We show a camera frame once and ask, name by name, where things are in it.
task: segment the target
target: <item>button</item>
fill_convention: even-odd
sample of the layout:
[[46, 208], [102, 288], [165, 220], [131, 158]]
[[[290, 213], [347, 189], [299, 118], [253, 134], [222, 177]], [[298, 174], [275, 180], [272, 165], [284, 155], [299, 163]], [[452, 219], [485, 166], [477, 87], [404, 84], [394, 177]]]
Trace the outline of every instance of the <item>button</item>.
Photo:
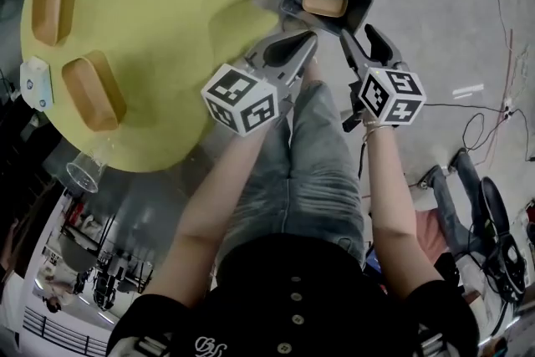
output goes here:
[[290, 354], [292, 352], [292, 345], [288, 344], [287, 342], [282, 342], [281, 344], [277, 345], [277, 351], [279, 354]]
[[294, 315], [294, 316], [292, 317], [292, 321], [293, 321], [295, 324], [297, 324], [297, 325], [300, 326], [301, 324], [304, 323], [304, 318], [303, 318], [302, 315], [298, 315], [298, 314], [296, 314], [296, 315]]

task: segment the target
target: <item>denim jeans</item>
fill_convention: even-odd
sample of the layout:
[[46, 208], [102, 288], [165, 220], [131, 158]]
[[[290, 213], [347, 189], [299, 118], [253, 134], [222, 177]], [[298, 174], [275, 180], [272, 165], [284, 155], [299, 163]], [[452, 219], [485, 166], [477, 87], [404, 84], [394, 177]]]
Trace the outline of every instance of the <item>denim jeans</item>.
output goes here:
[[428, 184], [435, 193], [439, 212], [438, 220], [446, 237], [446, 243], [455, 260], [460, 259], [468, 250], [486, 256], [481, 239], [485, 228], [485, 219], [479, 209], [479, 176], [476, 168], [471, 163], [470, 156], [466, 152], [460, 153], [452, 165], [457, 170], [471, 203], [473, 233], [466, 229], [459, 220], [455, 205], [451, 199], [450, 190], [446, 184], [446, 178], [442, 173], [442, 169], [436, 167], [431, 172]]
[[267, 134], [218, 254], [272, 233], [340, 245], [362, 265], [359, 182], [338, 110], [325, 83], [296, 100], [293, 133], [282, 120]]

